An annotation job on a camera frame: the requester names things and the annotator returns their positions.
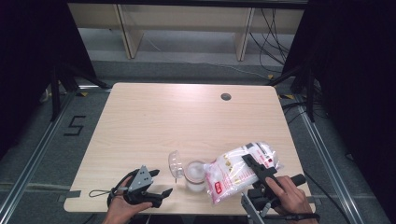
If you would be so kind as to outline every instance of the wire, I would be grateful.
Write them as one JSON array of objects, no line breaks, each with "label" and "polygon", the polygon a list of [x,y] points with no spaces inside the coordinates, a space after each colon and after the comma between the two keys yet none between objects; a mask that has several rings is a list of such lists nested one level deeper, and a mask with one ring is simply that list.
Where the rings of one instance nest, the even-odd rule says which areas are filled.
[{"label": "wire", "polygon": [[108,193],[110,193],[110,190],[94,189],[94,190],[91,190],[91,192],[88,195],[90,196],[90,198],[95,198],[95,197],[98,197],[98,196],[101,196],[101,195],[105,195],[105,194],[108,194]]},{"label": "wire", "polygon": [[291,104],[288,104],[288,105],[282,105],[282,109],[284,110],[284,109],[287,109],[287,108],[295,107],[297,105],[305,105],[305,104],[306,104],[306,102],[291,103]]},{"label": "wire", "polygon": [[285,54],[284,54],[284,51],[289,52],[289,49],[287,49],[286,47],[284,47],[283,45],[281,45],[280,42],[279,42],[279,39],[278,39],[278,37],[277,37],[277,31],[276,31],[276,23],[275,23],[276,9],[273,8],[272,12],[273,12],[273,13],[272,13],[272,22],[271,22],[271,25],[270,25],[269,22],[268,22],[268,20],[267,20],[267,18],[266,18],[266,16],[265,16],[265,14],[264,14],[264,11],[263,11],[263,9],[262,9],[262,16],[264,17],[265,22],[267,23],[267,27],[268,27],[268,31],[269,31],[269,33],[267,34],[267,37],[265,37],[265,41],[267,42],[267,38],[268,38],[269,34],[271,34],[271,36],[273,37],[273,39],[275,40],[275,42],[276,42],[276,44],[277,44],[277,47],[274,46],[274,45],[272,45],[272,44],[269,43],[269,42],[268,42],[268,44],[269,44],[270,46],[272,46],[273,48],[279,50],[279,53],[280,53],[280,55],[282,56],[283,62],[285,62],[285,61],[286,61],[286,56],[285,56]]},{"label": "wire", "polygon": [[291,124],[295,119],[297,119],[300,115],[302,115],[302,114],[305,113],[305,112],[306,112],[306,110],[303,111],[303,112],[301,112],[301,113],[299,113],[298,115],[296,115],[293,119],[291,119],[291,120],[288,122],[288,124]]},{"label": "wire", "polygon": [[264,47],[263,47],[263,45],[265,44],[265,42],[264,42],[264,44],[263,45],[261,45],[261,44],[259,44],[259,42],[256,40],[256,38],[253,36],[253,34],[252,33],[249,33],[250,34],[250,36],[251,36],[251,38],[254,40],[254,42],[256,43],[256,45],[259,47],[259,49],[260,49],[260,56],[262,56],[262,52],[264,52],[266,55],[268,55],[270,58],[272,58],[272,59],[274,59],[275,61],[277,61],[278,63],[280,63],[281,65],[284,65],[284,63],[283,62],[281,62],[278,58],[276,58],[273,54],[271,54],[267,49],[265,49]]},{"label": "wire", "polygon": [[290,110],[291,110],[291,107],[289,107],[288,110],[286,110],[286,111],[283,113],[283,115],[286,116],[286,114],[287,114]]},{"label": "wire", "polygon": [[[158,48],[154,43],[152,43],[152,41],[151,41],[149,38],[147,38],[146,36],[145,36],[145,38],[147,39],[147,41],[150,43],[150,45],[151,45],[152,47],[154,47],[154,48],[155,48],[156,50],[158,50],[159,52],[163,52],[163,51],[162,51],[160,48]],[[167,57],[165,57],[165,56],[163,56],[163,55],[162,55],[162,57],[164,57],[165,60],[168,60],[168,61],[171,61],[171,62],[176,62],[176,63],[209,64],[209,65],[214,65],[214,66],[218,66],[218,67],[231,68],[231,69],[233,69],[233,70],[235,70],[235,71],[237,71],[237,72],[240,72],[240,73],[255,75],[255,76],[262,77],[262,78],[264,78],[264,79],[266,79],[266,80],[271,80],[270,78],[265,77],[265,76],[263,76],[263,75],[261,75],[261,74],[253,73],[253,72],[248,72],[248,71],[243,71],[243,70],[241,70],[241,69],[238,69],[238,68],[235,68],[235,67],[232,67],[232,66],[229,66],[229,65],[223,65],[223,64],[218,64],[218,63],[192,63],[192,62],[187,62],[187,61],[183,61],[183,60],[174,60],[174,59],[170,59],[170,58],[167,58]]]},{"label": "wire", "polygon": [[329,193],[327,193],[327,191],[317,182],[315,181],[315,179],[306,171],[303,170],[304,174],[306,176],[308,176],[308,178],[310,180],[312,180],[312,182],[314,182],[314,184],[316,186],[318,186],[318,188],[330,199],[330,201],[334,204],[334,206],[337,208],[337,210],[341,213],[341,215],[344,217],[344,219],[346,220],[347,223],[350,224],[349,219],[347,218],[347,215],[344,213],[343,209],[338,205],[338,203],[329,195]]}]

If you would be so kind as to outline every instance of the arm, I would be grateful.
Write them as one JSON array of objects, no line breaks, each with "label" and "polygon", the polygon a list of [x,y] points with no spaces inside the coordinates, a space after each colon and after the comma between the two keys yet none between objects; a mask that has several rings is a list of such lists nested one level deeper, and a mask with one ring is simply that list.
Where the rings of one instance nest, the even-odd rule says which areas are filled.
[{"label": "arm", "polygon": [[[286,214],[302,214],[313,213],[305,193],[301,189],[297,189],[289,176],[277,177],[281,187],[271,178],[265,178],[268,186],[272,189],[274,194],[279,198],[281,206],[275,210],[280,215]],[[289,221],[290,224],[317,224],[315,219],[304,219],[300,221]]]},{"label": "arm", "polygon": [[[121,185],[124,187],[128,182],[127,178]],[[103,224],[125,224],[137,213],[146,210],[152,203],[128,204],[121,194],[118,194],[111,201],[108,207]]]}]

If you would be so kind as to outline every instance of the gray carpet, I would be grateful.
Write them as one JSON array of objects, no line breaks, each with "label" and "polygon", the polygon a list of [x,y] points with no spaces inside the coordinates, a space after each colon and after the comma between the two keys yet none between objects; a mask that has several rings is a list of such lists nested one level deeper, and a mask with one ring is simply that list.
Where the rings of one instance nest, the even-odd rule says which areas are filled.
[{"label": "gray carpet", "polygon": [[[264,85],[268,81],[258,75],[267,77],[267,72],[260,66],[235,66],[233,68],[211,64],[190,63],[111,63],[92,62],[97,76],[108,84],[124,82],[162,82],[162,83],[204,83],[204,84],[238,84]],[[280,71],[281,67],[269,67]],[[79,79],[80,84],[90,84]],[[292,78],[276,86],[279,94],[290,93]],[[63,210],[60,197],[64,196],[71,186],[74,176],[81,163],[85,149],[90,142],[97,120],[109,95],[107,91],[89,91],[85,97],[76,96],[67,108],[61,126],[52,139],[47,153],[38,166],[30,185],[21,198],[19,205],[9,223],[83,223],[90,214],[67,213]],[[292,99],[280,100],[282,105],[294,103]],[[38,144],[40,136],[50,123],[51,102],[47,101],[37,108],[19,143],[12,148],[0,161],[0,197],[4,199]],[[346,158],[342,141],[337,135],[332,122],[326,117],[321,105],[315,105],[316,125],[332,154],[339,172],[345,179],[366,223],[389,223],[375,196],[361,176],[355,163]],[[78,130],[70,128],[74,116],[74,124],[83,125],[79,135]],[[305,128],[300,111],[292,108],[285,115],[290,123],[290,132],[297,148],[303,168],[313,179],[340,204],[332,182],[327,175],[315,145]],[[309,178],[307,178],[312,194],[318,201],[317,212],[321,216],[320,223],[347,223],[331,200]],[[89,223],[101,223],[103,214]],[[285,223],[284,221],[267,221],[266,223]]]}]

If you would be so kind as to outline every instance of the plastic bag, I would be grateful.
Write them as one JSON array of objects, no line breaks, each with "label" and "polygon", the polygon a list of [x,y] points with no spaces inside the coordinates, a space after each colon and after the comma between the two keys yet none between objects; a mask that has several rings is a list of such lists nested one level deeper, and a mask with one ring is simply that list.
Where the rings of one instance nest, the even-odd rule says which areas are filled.
[{"label": "plastic bag", "polygon": [[259,180],[242,158],[247,154],[266,168],[281,168],[275,152],[264,142],[249,143],[218,156],[213,162],[204,165],[207,193],[213,204]]}]

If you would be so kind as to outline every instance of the black cable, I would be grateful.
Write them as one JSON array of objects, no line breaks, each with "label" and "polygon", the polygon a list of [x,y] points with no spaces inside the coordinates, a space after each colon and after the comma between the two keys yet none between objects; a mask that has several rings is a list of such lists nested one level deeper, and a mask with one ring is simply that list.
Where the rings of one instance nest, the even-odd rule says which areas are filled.
[{"label": "black cable", "polygon": [[344,213],[343,209],[338,205],[338,203],[329,195],[329,193],[327,193],[327,191],[317,182],[315,181],[315,179],[306,171],[303,170],[304,174],[306,176],[308,176],[308,178],[310,180],[312,180],[312,182],[314,182],[314,184],[316,186],[318,186],[318,188],[330,199],[330,201],[334,204],[334,206],[337,208],[337,210],[341,213],[341,215],[344,217],[344,219],[346,220],[346,222],[348,224],[350,224],[349,219],[347,218],[347,215]]},{"label": "black cable", "polygon": [[305,112],[306,112],[306,110],[303,111],[303,112],[301,112],[301,113],[299,113],[298,115],[296,115],[293,119],[291,119],[291,120],[288,122],[288,124],[291,124],[295,119],[297,119],[300,115],[302,115],[302,114],[305,113]]},{"label": "black cable", "polygon": [[264,36],[264,34],[262,34],[262,38],[264,38],[264,43],[268,43],[271,47],[277,49],[277,46],[274,46],[273,44],[271,44],[271,42],[267,41],[269,36],[270,36],[269,33],[267,34],[267,36]]},{"label": "black cable", "polygon": [[317,222],[320,222],[320,215],[317,213],[302,213],[302,214],[289,214],[285,216],[279,216],[279,215],[267,215],[264,217],[265,219],[283,219],[287,221],[299,221],[299,220],[304,220],[304,219],[311,219],[314,218],[317,220]]},{"label": "black cable", "polygon": [[283,112],[283,115],[285,115],[285,117],[286,117],[286,114],[287,114],[291,109],[292,109],[292,107],[289,107],[287,111]]},{"label": "black cable", "polygon": [[306,104],[306,102],[291,103],[291,104],[288,104],[288,105],[282,105],[282,109],[284,110],[284,109],[287,109],[287,108],[295,107],[297,105],[305,105],[305,104]]},{"label": "black cable", "polygon": [[281,45],[280,43],[279,43],[279,39],[277,38],[277,31],[276,31],[276,23],[275,23],[275,14],[276,14],[276,10],[275,9],[273,9],[273,20],[272,20],[272,22],[271,22],[271,25],[269,24],[269,22],[268,22],[268,20],[267,20],[267,18],[266,18],[266,16],[265,16],[265,14],[264,14],[264,11],[262,10],[262,16],[264,17],[264,20],[265,20],[265,22],[267,23],[267,27],[268,27],[268,31],[269,31],[269,34],[271,34],[271,36],[273,37],[273,39],[275,40],[275,42],[276,42],[276,44],[277,44],[277,47],[275,47],[275,46],[273,46],[272,44],[270,44],[269,42],[268,42],[268,44],[270,44],[272,47],[274,47],[275,49],[278,49],[279,50],[279,53],[280,53],[280,55],[282,56],[282,59],[283,59],[283,62],[285,62],[286,61],[286,56],[285,56],[285,54],[284,54],[284,52],[283,52],[283,49],[282,49],[282,47],[285,49],[285,47],[283,46],[283,45]]},{"label": "black cable", "polygon": [[274,55],[272,55],[268,50],[264,49],[262,47],[262,45],[259,44],[259,42],[256,40],[256,38],[253,36],[252,33],[250,33],[251,38],[254,40],[254,42],[256,43],[256,45],[259,47],[260,49],[260,55],[262,55],[262,52],[264,52],[266,55],[268,55],[270,58],[272,58],[274,61],[277,61],[278,63],[280,63],[281,65],[284,65],[283,62],[281,62],[278,58],[276,58]]},{"label": "black cable", "polygon": [[[265,37],[264,36],[264,34],[262,34],[262,38],[268,38],[268,36],[269,36],[269,34],[267,34],[267,37]],[[272,48],[274,48],[274,49],[279,49],[279,47],[277,47],[277,46],[274,46],[273,44],[271,44],[271,42],[267,42]],[[289,53],[289,49],[288,48],[286,48],[285,46],[283,46],[280,42],[279,42],[279,46],[280,46],[280,48],[281,48],[281,50],[283,50],[284,52],[286,52],[286,53]]]},{"label": "black cable", "polygon": [[262,52],[261,52],[261,51],[260,51],[260,54],[259,54],[259,60],[260,60],[260,65],[262,66],[262,68],[265,69],[265,70],[267,70],[268,72],[282,73],[281,71],[275,71],[275,70],[271,70],[271,69],[269,69],[269,68],[266,68],[266,67],[264,66],[264,64],[262,64]]}]

